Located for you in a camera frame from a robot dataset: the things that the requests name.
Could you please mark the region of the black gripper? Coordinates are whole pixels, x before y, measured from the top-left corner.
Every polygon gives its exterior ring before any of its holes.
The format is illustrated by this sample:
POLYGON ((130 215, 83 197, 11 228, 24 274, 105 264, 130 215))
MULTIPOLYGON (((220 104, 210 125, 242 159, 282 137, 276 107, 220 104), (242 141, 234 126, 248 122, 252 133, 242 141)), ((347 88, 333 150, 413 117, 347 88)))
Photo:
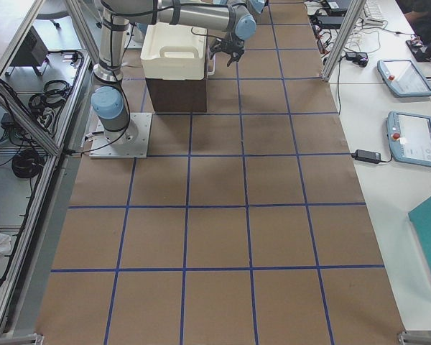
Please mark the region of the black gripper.
POLYGON ((227 66, 237 63, 244 54, 244 41, 232 32, 227 32, 224 37, 215 37, 209 47, 209 59, 212 60, 219 52, 230 55, 227 66))

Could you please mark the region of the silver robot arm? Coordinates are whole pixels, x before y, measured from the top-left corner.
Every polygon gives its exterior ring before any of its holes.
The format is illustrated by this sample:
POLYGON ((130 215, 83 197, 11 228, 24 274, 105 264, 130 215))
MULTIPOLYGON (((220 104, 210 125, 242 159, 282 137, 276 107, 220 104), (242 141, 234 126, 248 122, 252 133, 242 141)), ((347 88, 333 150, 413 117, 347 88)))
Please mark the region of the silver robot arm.
POLYGON ((140 58, 154 110, 207 110, 206 63, 223 52, 237 62, 254 35, 263 1, 102 1, 99 60, 93 70, 91 106, 109 144, 137 135, 122 90, 126 32, 145 32, 140 58))

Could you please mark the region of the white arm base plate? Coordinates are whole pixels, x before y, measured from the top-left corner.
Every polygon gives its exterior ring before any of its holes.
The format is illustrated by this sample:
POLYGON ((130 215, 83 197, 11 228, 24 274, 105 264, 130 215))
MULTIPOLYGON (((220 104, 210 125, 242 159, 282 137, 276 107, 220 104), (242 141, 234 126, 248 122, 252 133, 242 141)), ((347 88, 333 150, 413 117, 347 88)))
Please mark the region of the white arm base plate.
POLYGON ((152 113, 132 113, 129 127, 125 134, 104 133, 99 119, 88 154, 92 158, 146 158, 148 152, 149 135, 152 125, 152 113))

